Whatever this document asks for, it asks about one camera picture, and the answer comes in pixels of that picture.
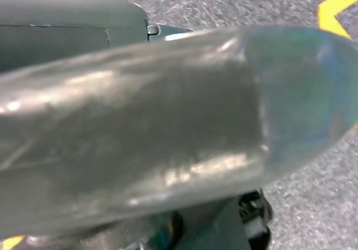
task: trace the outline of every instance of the gray plastic housing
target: gray plastic housing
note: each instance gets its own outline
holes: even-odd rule
[[[0,71],[148,40],[123,0],[0,0]]]

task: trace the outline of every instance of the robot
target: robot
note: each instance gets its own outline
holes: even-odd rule
[[[267,249],[261,187],[357,120],[344,37],[193,32],[121,0],[0,4],[3,250]]]

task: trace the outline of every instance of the transparent plastic tube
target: transparent plastic tube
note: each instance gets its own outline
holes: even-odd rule
[[[355,124],[357,69],[350,40],[252,27],[2,75],[0,235],[158,213],[264,185]]]

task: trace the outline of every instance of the gray carpet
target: gray carpet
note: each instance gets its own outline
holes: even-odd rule
[[[316,27],[323,0],[128,0],[152,21],[194,30],[227,25]],[[358,5],[338,15],[358,37]],[[289,177],[266,187],[276,210],[270,249],[358,249],[358,131]]]

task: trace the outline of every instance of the yellow floor marking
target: yellow floor marking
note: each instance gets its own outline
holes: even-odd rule
[[[2,250],[11,250],[17,244],[19,244],[23,239],[23,236],[16,236],[6,239],[2,242]]]
[[[351,39],[335,16],[358,0],[325,0],[318,6],[318,26],[323,30]]]

